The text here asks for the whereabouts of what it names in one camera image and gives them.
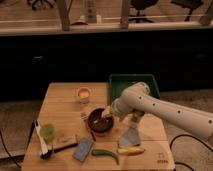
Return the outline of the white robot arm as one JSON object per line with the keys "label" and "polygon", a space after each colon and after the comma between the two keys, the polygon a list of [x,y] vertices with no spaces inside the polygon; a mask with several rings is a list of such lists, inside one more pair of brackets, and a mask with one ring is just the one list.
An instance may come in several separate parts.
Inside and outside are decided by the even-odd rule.
{"label": "white robot arm", "polygon": [[213,144],[213,113],[154,98],[144,82],[125,88],[110,106],[110,112],[120,120],[134,111],[151,113]]}

